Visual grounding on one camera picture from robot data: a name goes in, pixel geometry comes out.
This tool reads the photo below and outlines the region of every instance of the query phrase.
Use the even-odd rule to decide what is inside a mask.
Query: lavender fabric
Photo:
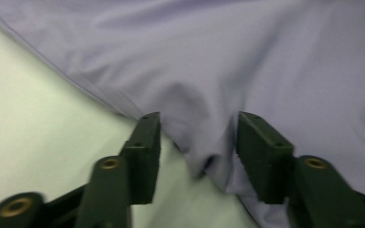
[[[114,112],[161,111],[192,174],[262,227],[288,222],[234,153],[239,111],[365,194],[365,1],[0,0],[0,28]]]

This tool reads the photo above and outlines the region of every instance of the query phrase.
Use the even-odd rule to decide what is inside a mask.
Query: garment
[[[0,0],[0,28],[114,112],[160,111],[192,174],[262,227],[288,222],[235,154],[239,111],[365,194],[365,1]]]

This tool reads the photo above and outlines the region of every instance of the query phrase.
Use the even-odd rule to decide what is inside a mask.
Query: brass screw
[[[27,211],[32,205],[32,200],[29,198],[15,199],[6,204],[0,210],[0,217],[10,218],[18,216]]]
[[[120,166],[120,161],[116,159],[108,159],[103,161],[102,163],[102,169],[113,169]]]
[[[316,169],[326,169],[327,163],[320,159],[307,159],[306,164],[310,167],[316,168]]]

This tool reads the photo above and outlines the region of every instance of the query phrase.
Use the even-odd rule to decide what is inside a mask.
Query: purple cloth
[[[234,153],[239,111],[365,193],[365,1],[0,0],[0,28],[113,111],[162,112],[192,174],[262,227],[288,223]]]

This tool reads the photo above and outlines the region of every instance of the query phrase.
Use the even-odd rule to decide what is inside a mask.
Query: white surface
[[[36,191],[53,200],[117,154],[134,122],[117,116],[0,32],[0,200]],[[162,137],[155,203],[134,206],[134,227],[256,227],[235,196],[191,178]]]

